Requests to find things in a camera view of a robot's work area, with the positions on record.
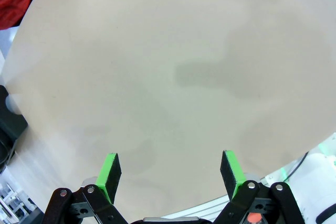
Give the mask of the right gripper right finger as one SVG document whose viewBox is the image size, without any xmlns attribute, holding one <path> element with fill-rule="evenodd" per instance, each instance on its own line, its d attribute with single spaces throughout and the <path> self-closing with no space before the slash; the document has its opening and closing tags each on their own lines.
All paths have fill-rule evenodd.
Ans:
<svg viewBox="0 0 336 224">
<path fill-rule="evenodd" d="M 220 172 L 229 202 L 213 223 L 305 222 L 287 183 L 248 180 L 233 151 L 223 151 Z"/>
</svg>

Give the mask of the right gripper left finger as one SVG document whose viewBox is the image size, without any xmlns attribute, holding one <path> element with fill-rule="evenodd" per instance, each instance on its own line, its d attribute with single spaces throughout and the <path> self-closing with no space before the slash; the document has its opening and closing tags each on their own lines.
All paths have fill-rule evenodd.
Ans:
<svg viewBox="0 0 336 224">
<path fill-rule="evenodd" d="M 55 189 L 43 223 L 82 223 L 89 217 L 97 223 L 127 223 L 113 204 L 121 174 L 118 154 L 108 154 L 93 184 L 75 192 L 68 188 Z"/>
</svg>

